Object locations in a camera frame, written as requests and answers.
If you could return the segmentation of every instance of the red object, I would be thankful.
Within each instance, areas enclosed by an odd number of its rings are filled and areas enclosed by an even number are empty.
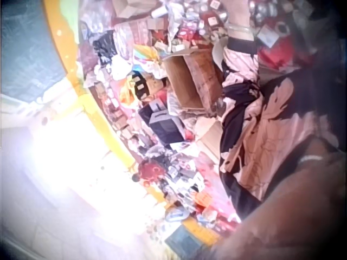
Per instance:
[[[258,52],[258,56],[271,68],[278,70],[293,60],[294,47],[289,37],[279,38],[271,49],[267,47],[262,48]]]
[[[166,170],[155,161],[141,163],[138,171],[141,179],[148,182],[157,181],[159,176],[166,173]]]
[[[177,38],[182,40],[191,41],[194,37],[194,34],[197,30],[197,21],[187,21],[184,20],[177,34]]]

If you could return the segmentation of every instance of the red fabric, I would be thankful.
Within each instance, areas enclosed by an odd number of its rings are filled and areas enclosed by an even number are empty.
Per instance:
[[[165,169],[155,162],[146,162],[139,165],[139,174],[141,179],[152,182],[157,181],[159,176],[163,176]]]

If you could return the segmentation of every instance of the cardboard box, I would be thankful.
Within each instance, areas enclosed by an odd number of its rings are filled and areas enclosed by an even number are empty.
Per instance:
[[[222,124],[216,121],[206,134],[196,141],[198,148],[211,158],[215,164],[219,164],[220,160],[220,142],[222,134]]]
[[[129,18],[134,15],[147,13],[154,9],[157,0],[112,0],[117,17]]]
[[[190,55],[195,49],[178,51],[163,60],[172,90],[182,108],[203,110],[200,96],[191,77],[184,55]]]
[[[211,53],[211,50],[185,49],[163,60],[172,90],[175,92],[182,108],[209,111],[211,104],[216,102],[222,94],[221,84],[213,68],[207,68],[208,64],[197,66],[193,64],[194,62],[190,62],[193,66],[189,67],[186,62],[185,57],[206,55],[207,52]],[[203,78],[203,75],[198,72],[204,71],[209,75],[207,75],[208,79],[204,80],[202,85],[199,84],[201,79],[198,79],[198,75],[201,78]]]

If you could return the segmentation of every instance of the person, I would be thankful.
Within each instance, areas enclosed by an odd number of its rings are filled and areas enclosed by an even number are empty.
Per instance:
[[[220,178],[240,219],[259,207],[301,160],[346,150],[345,86],[339,64],[325,62],[259,84],[258,50],[247,0],[229,12],[223,60]]]
[[[230,237],[188,259],[345,259],[346,155],[337,152],[306,163]]]
[[[222,2],[231,26],[221,61],[227,108],[220,177],[242,223],[189,259],[341,257],[346,100],[345,84],[335,81],[338,66],[320,63],[259,85],[248,1]]]

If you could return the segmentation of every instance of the white paper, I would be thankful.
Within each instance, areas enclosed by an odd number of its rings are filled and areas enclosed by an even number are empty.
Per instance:
[[[259,40],[269,48],[274,46],[279,37],[280,36],[267,25],[264,25],[258,33]]]
[[[208,18],[208,23],[210,24],[210,26],[215,26],[218,25],[218,20],[216,17],[210,17]]]

